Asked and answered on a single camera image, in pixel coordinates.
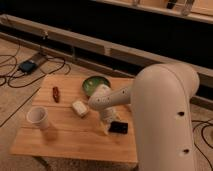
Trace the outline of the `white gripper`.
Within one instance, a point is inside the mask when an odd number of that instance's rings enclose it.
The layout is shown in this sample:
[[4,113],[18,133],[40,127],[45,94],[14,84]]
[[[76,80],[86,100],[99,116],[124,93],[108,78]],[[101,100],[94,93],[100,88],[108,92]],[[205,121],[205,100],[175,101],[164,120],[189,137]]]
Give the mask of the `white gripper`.
[[120,117],[114,107],[109,107],[99,112],[100,114],[100,126],[105,135],[109,134],[109,124],[113,121],[119,121]]

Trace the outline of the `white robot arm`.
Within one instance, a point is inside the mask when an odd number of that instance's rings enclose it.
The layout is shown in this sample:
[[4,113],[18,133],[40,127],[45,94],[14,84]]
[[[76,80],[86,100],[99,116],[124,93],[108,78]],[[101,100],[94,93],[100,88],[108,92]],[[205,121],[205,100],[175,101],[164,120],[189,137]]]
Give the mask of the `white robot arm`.
[[97,111],[131,106],[138,171],[197,171],[190,99],[198,87],[191,66],[155,64],[139,72],[130,86],[94,93],[89,106]]

